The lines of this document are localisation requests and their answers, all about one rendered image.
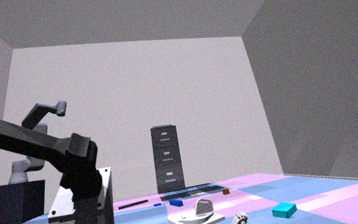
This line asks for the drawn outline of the teal rectangular block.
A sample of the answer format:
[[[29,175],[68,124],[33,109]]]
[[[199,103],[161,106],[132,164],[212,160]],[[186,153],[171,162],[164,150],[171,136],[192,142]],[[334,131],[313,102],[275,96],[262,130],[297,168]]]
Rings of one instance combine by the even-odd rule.
[[[297,207],[295,203],[279,203],[272,210],[272,215],[279,218],[289,219],[296,211]]]

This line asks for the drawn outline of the blue rectangular block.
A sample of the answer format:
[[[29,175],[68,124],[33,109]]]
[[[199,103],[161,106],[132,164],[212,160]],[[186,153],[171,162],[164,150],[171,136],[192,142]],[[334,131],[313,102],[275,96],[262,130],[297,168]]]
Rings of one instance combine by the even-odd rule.
[[[169,200],[169,204],[176,206],[176,207],[181,207],[181,206],[183,206],[183,201],[182,200]]]

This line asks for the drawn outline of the small brown block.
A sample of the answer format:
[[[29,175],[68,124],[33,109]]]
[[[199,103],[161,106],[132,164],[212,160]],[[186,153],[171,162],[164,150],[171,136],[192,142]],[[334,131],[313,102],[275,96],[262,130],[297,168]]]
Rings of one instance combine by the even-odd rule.
[[[229,189],[222,189],[224,195],[229,194]]]

